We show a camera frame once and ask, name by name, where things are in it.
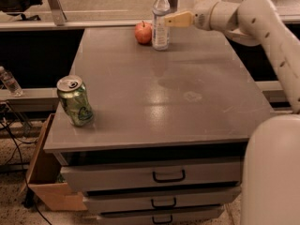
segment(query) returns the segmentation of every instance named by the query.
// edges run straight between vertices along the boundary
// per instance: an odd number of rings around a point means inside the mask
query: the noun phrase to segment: black drawer handle
[[[152,199],[151,200],[151,204],[152,204],[152,207],[155,208],[155,209],[168,209],[168,208],[173,208],[176,206],[177,204],[177,200],[176,198],[173,198],[173,204],[171,205],[162,205],[162,206],[157,206],[154,204],[154,200]]]
[[[181,182],[186,179],[186,171],[182,170],[181,171],[182,176],[179,178],[174,178],[174,179],[158,179],[156,172],[152,172],[153,180],[156,181],[157,183],[174,183],[174,182]]]
[[[156,221],[154,219],[154,217],[152,217],[152,222],[153,224],[158,224],[158,225],[161,225],[161,224],[169,224],[169,223],[172,223],[173,222],[173,216],[170,215],[170,220],[169,221]]]

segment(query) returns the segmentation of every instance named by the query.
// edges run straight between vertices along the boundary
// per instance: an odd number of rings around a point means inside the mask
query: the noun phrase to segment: plastic bottle
[[[164,16],[171,11],[168,0],[156,0],[152,11],[152,46],[159,51],[166,50],[169,46],[170,27],[165,26]]]
[[[23,90],[19,86],[14,76],[10,71],[5,70],[2,66],[0,66],[0,79],[12,96],[20,97],[23,94]]]

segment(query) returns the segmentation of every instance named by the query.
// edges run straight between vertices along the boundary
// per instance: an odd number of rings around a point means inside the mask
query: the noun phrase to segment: tabletop
[[[219,32],[171,30],[170,47],[141,45],[133,27],[86,29],[70,74],[95,119],[74,127],[59,105],[46,152],[245,141],[272,108]]]

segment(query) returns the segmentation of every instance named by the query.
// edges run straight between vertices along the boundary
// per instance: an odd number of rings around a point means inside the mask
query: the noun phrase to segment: red apple
[[[152,27],[149,22],[139,22],[135,25],[134,36],[141,44],[147,44],[152,38]]]

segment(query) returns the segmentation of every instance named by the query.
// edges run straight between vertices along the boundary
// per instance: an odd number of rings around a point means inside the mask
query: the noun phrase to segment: brown box
[[[53,118],[54,114],[51,114],[40,131],[26,174],[28,186],[52,211],[86,210],[80,192],[73,192],[68,183],[55,183],[61,165],[53,154],[46,154],[43,150]]]

